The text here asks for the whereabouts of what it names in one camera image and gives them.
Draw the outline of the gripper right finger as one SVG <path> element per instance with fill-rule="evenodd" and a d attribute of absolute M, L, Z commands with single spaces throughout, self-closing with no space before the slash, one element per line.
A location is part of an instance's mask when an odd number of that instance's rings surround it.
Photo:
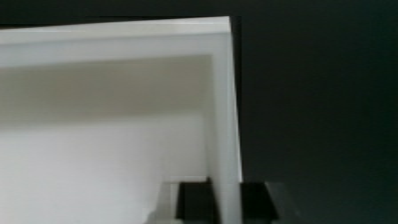
<path fill-rule="evenodd" d="M 244 183 L 241 192 L 244 224 L 272 224 L 280 215 L 265 184 L 260 182 Z"/>

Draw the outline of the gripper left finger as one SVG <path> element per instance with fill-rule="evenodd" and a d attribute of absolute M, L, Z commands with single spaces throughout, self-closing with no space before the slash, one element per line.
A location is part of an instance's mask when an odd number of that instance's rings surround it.
<path fill-rule="evenodd" d="M 177 218 L 184 224 L 221 224 L 212 179 L 180 183 Z"/>

